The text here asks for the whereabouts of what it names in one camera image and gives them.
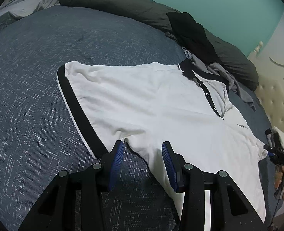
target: white fabric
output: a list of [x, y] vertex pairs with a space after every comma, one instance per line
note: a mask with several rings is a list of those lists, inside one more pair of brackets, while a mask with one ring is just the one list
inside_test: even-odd
[[284, 148], [284, 133], [276, 126], [273, 128], [273, 130], [275, 132], [278, 132], [281, 146]]
[[[264, 144], [229, 101], [225, 85], [195, 75], [209, 89], [224, 119], [214, 113], [203, 90], [184, 77], [177, 65], [153, 62], [110, 67], [77, 61], [65, 65], [65, 76], [105, 147], [111, 151], [116, 140], [127, 141], [174, 200], [179, 216], [184, 194], [176, 194], [170, 187], [161, 153], [164, 141], [202, 171], [227, 171], [264, 221], [258, 168], [258, 161], [267, 154]], [[205, 230], [209, 229], [206, 198]]]

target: gray pillowcase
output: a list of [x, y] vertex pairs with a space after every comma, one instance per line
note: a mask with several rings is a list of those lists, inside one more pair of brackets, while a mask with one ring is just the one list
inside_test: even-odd
[[221, 40], [205, 29], [206, 37], [222, 61], [222, 66], [243, 85], [255, 91], [259, 85], [259, 76], [254, 64], [233, 44]]

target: black device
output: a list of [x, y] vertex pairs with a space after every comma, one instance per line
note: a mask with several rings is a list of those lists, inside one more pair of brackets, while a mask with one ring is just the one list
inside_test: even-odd
[[[172, 180], [175, 179], [177, 184], [176, 192], [185, 193], [179, 231], [204, 231], [205, 190], [211, 193], [212, 231], [266, 230], [227, 172], [202, 172], [175, 154], [169, 142], [164, 145], [170, 158], [169, 164], [165, 162], [166, 168], [171, 165], [175, 171]], [[77, 173], [60, 171], [35, 202], [19, 231], [74, 231], [77, 190], [81, 190], [81, 230], [106, 231], [101, 192], [108, 192], [113, 187], [122, 152], [123, 143], [117, 141], [112, 152], [104, 154], [100, 163]]]
[[[269, 145], [265, 145], [264, 148], [268, 151], [268, 155], [273, 164], [277, 166], [277, 171], [281, 171], [284, 166], [284, 148], [281, 146], [280, 137], [278, 132], [272, 132], [271, 129], [265, 131], [266, 138]], [[284, 194], [284, 174], [279, 187], [274, 193], [274, 197], [277, 200], [281, 200]]]

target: teal wall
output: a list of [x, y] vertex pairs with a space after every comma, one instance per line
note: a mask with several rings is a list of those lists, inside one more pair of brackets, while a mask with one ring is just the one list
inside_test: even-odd
[[281, 0], [154, 0], [189, 12], [214, 35], [236, 45], [248, 55], [266, 44], [283, 13]]

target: black cloth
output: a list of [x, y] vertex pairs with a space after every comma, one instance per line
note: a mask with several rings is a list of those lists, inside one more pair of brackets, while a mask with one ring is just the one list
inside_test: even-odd
[[168, 12], [167, 16], [173, 35], [180, 46], [195, 54], [205, 65], [214, 62], [222, 64], [205, 35], [204, 27], [198, 24], [189, 13]]

